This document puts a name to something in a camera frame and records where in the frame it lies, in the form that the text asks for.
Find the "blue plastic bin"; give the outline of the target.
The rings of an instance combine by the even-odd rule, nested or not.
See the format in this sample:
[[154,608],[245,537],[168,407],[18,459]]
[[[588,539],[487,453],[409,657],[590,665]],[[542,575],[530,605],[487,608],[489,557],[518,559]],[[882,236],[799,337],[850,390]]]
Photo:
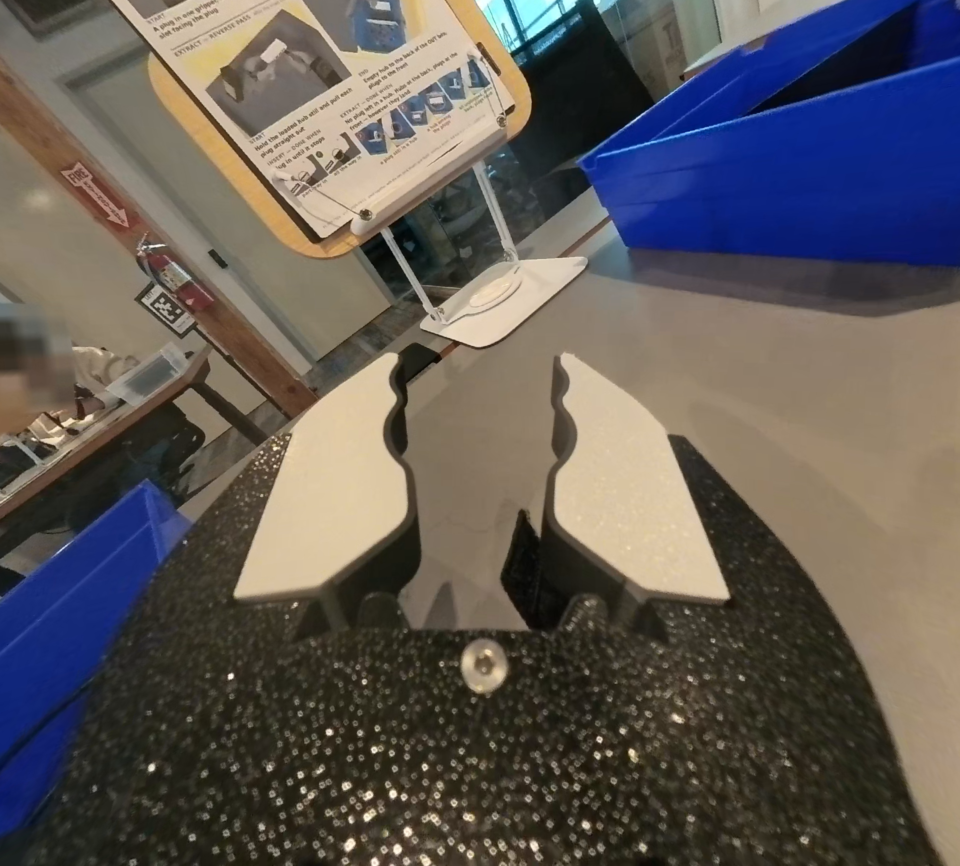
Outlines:
[[1,606],[2,765],[77,723],[119,629],[190,521],[150,482],[31,572]]
[[630,248],[956,268],[958,0],[812,11],[579,167]]

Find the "black white marker sign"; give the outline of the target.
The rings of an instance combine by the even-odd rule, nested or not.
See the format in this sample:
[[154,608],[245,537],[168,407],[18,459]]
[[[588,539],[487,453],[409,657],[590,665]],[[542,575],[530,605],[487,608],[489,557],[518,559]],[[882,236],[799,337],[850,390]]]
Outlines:
[[196,319],[161,284],[148,283],[136,294],[134,301],[177,339],[183,340],[199,331]]

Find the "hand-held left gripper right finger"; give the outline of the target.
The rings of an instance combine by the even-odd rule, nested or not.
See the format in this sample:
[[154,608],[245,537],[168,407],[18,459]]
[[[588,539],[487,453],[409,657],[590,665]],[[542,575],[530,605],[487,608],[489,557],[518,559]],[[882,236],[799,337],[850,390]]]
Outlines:
[[657,601],[731,601],[666,428],[573,353],[555,357],[555,463],[543,502],[543,575],[561,596],[599,597],[639,631]]

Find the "red fire extinguisher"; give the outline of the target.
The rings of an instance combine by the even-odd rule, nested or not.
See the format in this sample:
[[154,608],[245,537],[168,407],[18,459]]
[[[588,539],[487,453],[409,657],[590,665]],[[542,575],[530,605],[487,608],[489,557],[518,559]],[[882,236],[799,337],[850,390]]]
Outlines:
[[214,306],[215,297],[174,256],[167,244],[145,233],[138,240],[135,256],[142,271],[190,313],[204,312]]

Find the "black office chair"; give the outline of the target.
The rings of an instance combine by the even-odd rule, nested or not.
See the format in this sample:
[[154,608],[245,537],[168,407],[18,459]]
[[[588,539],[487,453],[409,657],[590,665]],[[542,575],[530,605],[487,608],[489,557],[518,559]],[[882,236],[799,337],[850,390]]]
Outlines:
[[655,104],[594,0],[576,0],[510,56],[532,101],[510,150],[534,188],[557,173],[581,175],[578,158]]

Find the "printed instruction sheet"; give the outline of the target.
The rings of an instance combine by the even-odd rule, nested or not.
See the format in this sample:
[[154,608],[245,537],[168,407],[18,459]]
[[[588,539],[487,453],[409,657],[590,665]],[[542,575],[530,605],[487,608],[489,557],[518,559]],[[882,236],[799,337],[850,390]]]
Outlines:
[[447,0],[108,0],[283,202],[361,241],[504,144]]

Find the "clear plastic container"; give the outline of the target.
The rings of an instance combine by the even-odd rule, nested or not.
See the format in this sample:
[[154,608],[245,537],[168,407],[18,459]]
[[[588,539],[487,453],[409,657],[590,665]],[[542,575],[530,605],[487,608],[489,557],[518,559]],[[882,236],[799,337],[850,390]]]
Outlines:
[[188,365],[188,357],[182,350],[174,344],[166,344],[113,380],[106,391],[121,403],[138,407],[178,380]]

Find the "white wooden document stand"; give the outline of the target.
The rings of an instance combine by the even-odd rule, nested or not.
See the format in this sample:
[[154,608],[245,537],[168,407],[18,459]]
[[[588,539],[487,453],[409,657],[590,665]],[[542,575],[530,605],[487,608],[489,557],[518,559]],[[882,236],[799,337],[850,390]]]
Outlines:
[[[505,133],[506,140],[513,140],[532,114],[529,84],[475,0],[446,2],[486,61],[487,68],[498,75],[510,92],[513,107],[506,114]],[[281,244],[309,260],[339,259],[359,248],[361,238],[348,226],[317,244],[311,243],[273,189],[258,179],[246,157],[234,151],[232,142],[155,54],[149,56],[148,69],[150,84],[167,112],[231,181],[247,206]],[[530,253],[518,252],[490,184],[485,162],[478,159],[472,171],[500,237],[504,261],[495,263],[455,291],[442,306],[432,304],[392,234],[383,229],[381,235],[427,312],[422,329],[454,344],[482,349],[514,332],[579,277],[588,260],[584,256],[536,258]]]

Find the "tall cardboard box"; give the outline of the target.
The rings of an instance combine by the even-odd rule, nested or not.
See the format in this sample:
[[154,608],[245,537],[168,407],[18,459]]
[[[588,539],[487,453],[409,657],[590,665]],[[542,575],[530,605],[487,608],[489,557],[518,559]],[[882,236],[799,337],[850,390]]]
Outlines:
[[687,60],[673,0],[601,0],[599,11],[654,102],[679,87]]

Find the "wooden office table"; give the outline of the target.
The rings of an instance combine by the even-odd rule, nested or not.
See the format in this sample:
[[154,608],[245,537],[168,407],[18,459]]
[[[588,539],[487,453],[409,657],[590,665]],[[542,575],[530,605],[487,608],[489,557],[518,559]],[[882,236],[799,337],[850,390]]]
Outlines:
[[124,437],[134,425],[141,422],[156,409],[173,402],[188,390],[195,392],[228,425],[235,429],[255,447],[267,442],[268,434],[249,416],[216,392],[208,383],[210,356],[221,355],[228,361],[217,344],[207,343],[198,352],[191,354],[185,370],[161,388],[151,392],[139,405],[125,404],[100,418],[93,426],[82,432],[55,452],[15,479],[8,488],[2,488],[1,519],[4,521],[55,482],[78,469],[79,465],[107,445]]

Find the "wooden support post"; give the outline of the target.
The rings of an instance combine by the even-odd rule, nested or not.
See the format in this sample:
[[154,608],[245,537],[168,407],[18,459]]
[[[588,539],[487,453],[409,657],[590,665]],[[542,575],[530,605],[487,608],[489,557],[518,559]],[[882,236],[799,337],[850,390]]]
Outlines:
[[[87,148],[4,60],[1,62],[1,126],[54,185],[74,199],[130,258],[137,257],[138,242],[146,236],[167,247],[174,260],[186,260],[164,230],[111,180]],[[67,178],[66,173],[75,166],[90,175],[95,187],[105,188],[108,200],[118,201],[119,212],[108,212],[102,202]],[[198,330],[264,397],[289,420],[302,415],[317,402],[316,393],[294,367],[216,286],[207,288],[207,297],[206,306],[198,311],[190,310]]]

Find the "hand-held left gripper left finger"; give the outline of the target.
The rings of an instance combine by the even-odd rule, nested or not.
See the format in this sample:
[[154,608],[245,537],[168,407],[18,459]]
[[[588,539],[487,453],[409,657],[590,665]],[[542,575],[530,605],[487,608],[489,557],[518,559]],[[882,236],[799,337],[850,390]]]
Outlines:
[[328,629],[353,628],[364,603],[398,606],[415,576],[415,480],[402,357],[384,353],[292,427],[234,600],[304,601]]

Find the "red fire sign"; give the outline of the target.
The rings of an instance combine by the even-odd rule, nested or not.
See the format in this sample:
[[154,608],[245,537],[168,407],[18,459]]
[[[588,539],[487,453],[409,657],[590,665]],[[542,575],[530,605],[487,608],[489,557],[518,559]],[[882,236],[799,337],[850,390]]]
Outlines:
[[61,168],[59,175],[77,194],[78,199],[104,222],[111,224],[114,230],[121,233],[131,230],[131,216],[124,201],[87,165],[80,161],[74,162]]

